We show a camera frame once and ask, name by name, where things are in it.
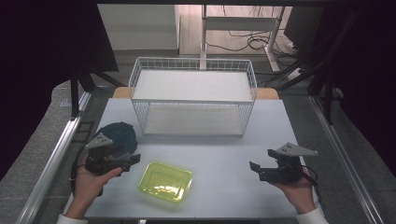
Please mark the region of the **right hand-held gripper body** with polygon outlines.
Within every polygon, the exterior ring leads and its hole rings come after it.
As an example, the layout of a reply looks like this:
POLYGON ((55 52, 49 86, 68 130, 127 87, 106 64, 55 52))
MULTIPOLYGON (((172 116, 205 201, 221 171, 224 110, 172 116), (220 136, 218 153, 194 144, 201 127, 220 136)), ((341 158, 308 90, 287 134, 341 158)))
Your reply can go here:
POLYGON ((269 183, 291 184, 296 183, 302 177, 306 177, 301 164, 301 156, 317 156, 318 152, 305 147, 300 147, 292 143, 274 149, 278 158, 276 168, 262 168, 259 175, 260 181, 269 183))

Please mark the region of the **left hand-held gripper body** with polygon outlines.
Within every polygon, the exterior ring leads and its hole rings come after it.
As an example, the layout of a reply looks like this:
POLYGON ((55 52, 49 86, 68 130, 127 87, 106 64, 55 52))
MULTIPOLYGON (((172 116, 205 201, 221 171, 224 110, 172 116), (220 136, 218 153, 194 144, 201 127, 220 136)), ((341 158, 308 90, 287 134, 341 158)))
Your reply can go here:
POLYGON ((120 159, 117 154, 121 147, 102 133, 97 134, 85 148, 88 156, 85 160, 85 168, 94 175, 104 175, 107 172, 120 167, 123 172, 129 172, 132 166, 129 159, 120 159))

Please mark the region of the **yellow-green plastic container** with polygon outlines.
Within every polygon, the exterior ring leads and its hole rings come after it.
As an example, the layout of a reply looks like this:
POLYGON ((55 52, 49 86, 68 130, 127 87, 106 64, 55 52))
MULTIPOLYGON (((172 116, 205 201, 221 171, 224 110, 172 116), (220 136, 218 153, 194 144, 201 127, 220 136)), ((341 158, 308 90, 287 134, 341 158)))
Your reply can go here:
POLYGON ((143 173, 138 189, 169 203, 181 203, 190 189, 192 177, 191 171, 153 161, 143 173))

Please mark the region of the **person's right hand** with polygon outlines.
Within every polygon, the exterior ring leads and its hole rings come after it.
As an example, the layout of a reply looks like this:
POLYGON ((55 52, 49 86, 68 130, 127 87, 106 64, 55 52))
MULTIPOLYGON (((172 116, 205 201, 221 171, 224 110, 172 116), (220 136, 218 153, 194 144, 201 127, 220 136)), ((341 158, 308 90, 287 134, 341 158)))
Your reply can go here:
POLYGON ((316 209, 312 184, 305 178, 302 177, 296 183, 291 184, 273 183, 273 186, 285 194, 287 200, 294 206, 298 215, 307 214, 316 209))

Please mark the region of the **person's left hand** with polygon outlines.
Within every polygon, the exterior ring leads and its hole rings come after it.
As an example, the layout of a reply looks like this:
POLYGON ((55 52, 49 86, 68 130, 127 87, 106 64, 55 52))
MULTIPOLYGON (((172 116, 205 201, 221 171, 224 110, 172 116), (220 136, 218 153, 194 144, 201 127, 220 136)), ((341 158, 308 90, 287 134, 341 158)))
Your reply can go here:
POLYGON ((99 196, 104 185, 112 178, 120 175, 122 169, 115 168, 104 175, 94 175, 84 166, 77 170, 74 198, 65 216, 75 220, 83 220, 93 201, 99 196))

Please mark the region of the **dark blue round plastic lid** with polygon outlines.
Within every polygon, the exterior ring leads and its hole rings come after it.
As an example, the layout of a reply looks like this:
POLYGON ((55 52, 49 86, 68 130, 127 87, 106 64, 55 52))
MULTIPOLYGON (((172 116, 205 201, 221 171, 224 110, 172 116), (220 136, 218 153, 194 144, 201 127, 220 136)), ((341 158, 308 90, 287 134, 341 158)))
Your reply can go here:
POLYGON ((113 141, 110 154, 117 160, 126 160, 137 149, 134 126, 125 122, 115 122, 100 128, 94 136, 102 133, 113 141))

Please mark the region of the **wooden board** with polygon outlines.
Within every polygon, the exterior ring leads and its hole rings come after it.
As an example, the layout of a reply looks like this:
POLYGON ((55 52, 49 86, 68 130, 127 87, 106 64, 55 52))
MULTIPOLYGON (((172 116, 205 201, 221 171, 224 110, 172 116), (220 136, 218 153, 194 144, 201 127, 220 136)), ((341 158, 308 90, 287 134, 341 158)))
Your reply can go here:
MULTIPOLYGON (((257 88, 257 96, 258 100, 278 100, 279 96, 275 89, 273 88, 257 88)), ((114 98, 128 98, 129 97, 129 89, 127 87, 118 87, 115 89, 113 93, 114 98)))

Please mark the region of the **black tripod stand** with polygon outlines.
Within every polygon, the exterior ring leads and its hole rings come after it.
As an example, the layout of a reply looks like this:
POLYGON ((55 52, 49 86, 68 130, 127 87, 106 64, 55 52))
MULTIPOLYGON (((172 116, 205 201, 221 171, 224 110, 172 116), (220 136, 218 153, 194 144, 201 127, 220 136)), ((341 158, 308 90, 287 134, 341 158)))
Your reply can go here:
POLYGON ((313 79, 306 91, 309 96, 317 96, 320 91, 324 91, 322 116, 329 125, 332 125, 332 90, 334 87, 334 72, 332 67, 336 55, 340 52, 342 44, 345 42, 347 33, 350 31, 359 14, 359 10, 353 7, 347 8, 344 16, 340 17, 327 37, 305 55, 305 57, 308 57, 314 53, 321 53, 320 60, 311 67, 308 67, 295 79, 289 80, 276 88, 278 91, 283 91, 312 77, 313 79))
POLYGON ((71 91, 71 119, 75 119, 80 113, 80 102, 78 98, 78 86, 81 86, 85 92, 92 93, 96 89, 96 85, 91 77, 91 74, 98 76, 104 81, 115 87, 124 87, 124 84, 116 80, 114 77, 100 71, 92 65, 86 64, 78 66, 70 77, 70 91, 71 91))

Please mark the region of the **white power strip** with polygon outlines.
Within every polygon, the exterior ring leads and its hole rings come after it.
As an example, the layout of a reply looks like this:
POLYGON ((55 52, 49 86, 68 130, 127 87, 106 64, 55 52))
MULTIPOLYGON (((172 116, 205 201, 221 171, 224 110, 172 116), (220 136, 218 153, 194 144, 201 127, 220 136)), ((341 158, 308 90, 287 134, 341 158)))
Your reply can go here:
POLYGON ((288 80, 293 80, 297 78, 304 70, 302 68, 296 68, 294 71, 292 71, 288 76, 288 80))

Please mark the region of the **black curtain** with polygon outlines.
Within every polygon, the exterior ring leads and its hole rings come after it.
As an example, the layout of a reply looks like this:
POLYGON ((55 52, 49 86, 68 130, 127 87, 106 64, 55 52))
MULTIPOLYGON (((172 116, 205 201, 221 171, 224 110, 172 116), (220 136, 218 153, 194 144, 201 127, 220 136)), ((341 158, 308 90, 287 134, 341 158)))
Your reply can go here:
POLYGON ((396 0, 365 0, 333 64, 341 107, 396 176, 396 0))
POLYGON ((0 0, 0 180, 72 76, 118 70, 97 0, 0 0))

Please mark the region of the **white cabinet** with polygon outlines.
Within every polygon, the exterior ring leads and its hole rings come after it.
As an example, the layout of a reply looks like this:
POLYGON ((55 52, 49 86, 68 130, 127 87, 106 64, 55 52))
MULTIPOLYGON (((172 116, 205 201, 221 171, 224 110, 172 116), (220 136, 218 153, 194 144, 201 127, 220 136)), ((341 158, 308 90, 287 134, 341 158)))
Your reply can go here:
POLYGON ((179 49, 176 5, 98 4, 114 50, 179 49))

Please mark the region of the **aluminium rail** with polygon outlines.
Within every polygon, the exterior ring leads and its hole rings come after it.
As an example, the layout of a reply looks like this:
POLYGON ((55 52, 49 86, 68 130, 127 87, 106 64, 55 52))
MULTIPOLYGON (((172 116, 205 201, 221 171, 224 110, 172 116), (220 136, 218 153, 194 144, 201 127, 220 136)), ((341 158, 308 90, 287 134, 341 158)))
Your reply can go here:
POLYGON ((78 112, 75 118, 70 119, 61 134, 55 148, 49 157, 49 160, 44 167, 40 177, 35 183, 26 204, 21 210, 21 213, 15 224, 32 224, 36 214, 39 211, 41 204, 43 203, 45 196, 50 188, 53 178, 55 177, 59 166, 64 158, 64 155, 72 141, 73 135, 75 134, 78 125, 81 122, 81 117, 84 114, 89 101, 92 98, 92 94, 83 92, 81 97, 78 99, 78 112))
POLYGON ((366 215, 370 224, 385 224, 383 218, 378 212, 377 206, 366 186, 363 184, 357 170, 355 169, 352 161, 347 155, 346 149, 341 142, 338 134, 336 133, 334 127, 326 120, 323 115, 323 107, 320 103, 320 100, 316 96, 308 97, 310 104, 313 106, 315 113, 318 116, 318 119, 330 140, 332 148, 340 161, 341 166, 343 167, 344 172, 346 173, 346 177, 357 196, 359 203, 361 204, 361 208, 366 215))

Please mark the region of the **white metal desk frame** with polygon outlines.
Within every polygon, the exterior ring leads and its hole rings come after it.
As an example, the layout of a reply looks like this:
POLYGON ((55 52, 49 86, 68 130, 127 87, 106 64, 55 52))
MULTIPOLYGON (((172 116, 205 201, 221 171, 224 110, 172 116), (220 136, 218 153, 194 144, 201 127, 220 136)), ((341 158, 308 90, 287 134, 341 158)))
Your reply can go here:
POLYGON ((201 69, 206 69, 206 32, 207 31, 260 31, 269 32, 268 43, 264 46, 267 60, 274 73, 280 69, 274 55, 274 45, 283 19, 285 7, 273 18, 253 17, 208 17, 207 5, 202 5, 202 38, 200 46, 201 69))

